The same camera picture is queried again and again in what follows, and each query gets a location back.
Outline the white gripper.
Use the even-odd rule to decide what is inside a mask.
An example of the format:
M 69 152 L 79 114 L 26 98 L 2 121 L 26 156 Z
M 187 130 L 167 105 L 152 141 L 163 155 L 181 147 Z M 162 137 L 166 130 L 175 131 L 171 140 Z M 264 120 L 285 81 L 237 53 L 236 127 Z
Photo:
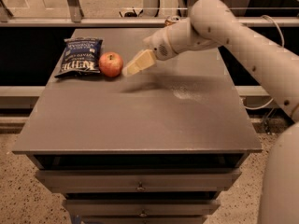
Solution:
M 140 50 L 136 56 L 128 62 L 122 69 L 122 74 L 126 77 L 133 76 L 156 64 L 156 59 L 166 61 L 175 56 L 171 48 L 167 28 L 164 27 L 143 39 L 147 49 Z

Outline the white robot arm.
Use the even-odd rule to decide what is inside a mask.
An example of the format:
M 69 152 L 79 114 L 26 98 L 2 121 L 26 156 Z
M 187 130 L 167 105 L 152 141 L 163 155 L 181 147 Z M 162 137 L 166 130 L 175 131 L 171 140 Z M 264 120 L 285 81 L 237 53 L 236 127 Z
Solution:
M 299 224 L 299 57 L 238 21 L 221 0 L 198 0 L 189 17 L 144 39 L 129 77 L 188 50 L 224 46 L 294 121 L 272 146 L 257 224 Z

